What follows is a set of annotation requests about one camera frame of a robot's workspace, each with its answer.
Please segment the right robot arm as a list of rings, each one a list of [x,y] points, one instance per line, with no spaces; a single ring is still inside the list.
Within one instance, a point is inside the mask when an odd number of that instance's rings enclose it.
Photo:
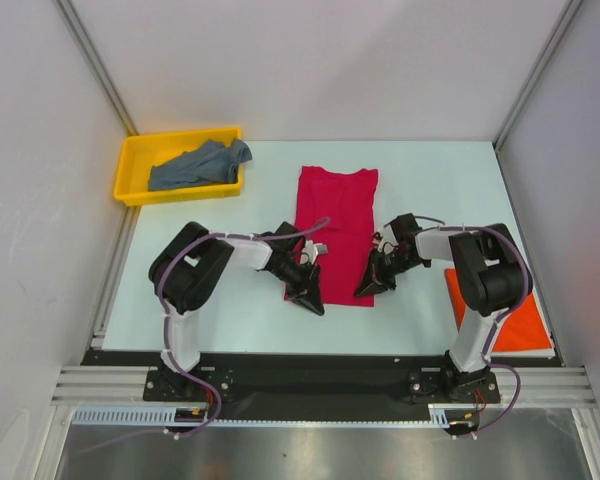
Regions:
[[[444,354],[435,394],[464,401],[490,373],[491,352],[510,314],[532,293],[533,280],[508,227],[436,226],[423,228],[423,218],[400,215],[373,235],[373,246],[356,298],[375,296],[397,287],[396,277],[434,260],[453,264],[461,299],[471,313]]]

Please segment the pink t-shirt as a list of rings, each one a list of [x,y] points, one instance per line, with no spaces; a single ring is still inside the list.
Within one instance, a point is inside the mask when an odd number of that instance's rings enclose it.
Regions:
[[[374,199],[379,181],[376,169],[335,173],[318,166],[301,169],[295,226],[307,230],[327,218],[329,223],[311,239],[327,247],[318,256],[320,290],[325,304],[372,307],[374,298],[354,292],[365,273],[375,232]]]

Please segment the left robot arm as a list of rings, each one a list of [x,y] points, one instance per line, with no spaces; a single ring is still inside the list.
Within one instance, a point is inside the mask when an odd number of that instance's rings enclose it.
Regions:
[[[327,246],[311,235],[330,223],[319,219],[300,231],[288,222],[274,232],[240,234],[212,232],[197,222],[187,223],[153,261],[149,280],[164,311],[161,360],[170,369],[166,387],[177,398],[194,397],[201,376],[200,312],[229,267],[268,272],[281,281],[286,297],[316,315],[325,313],[318,257]]]

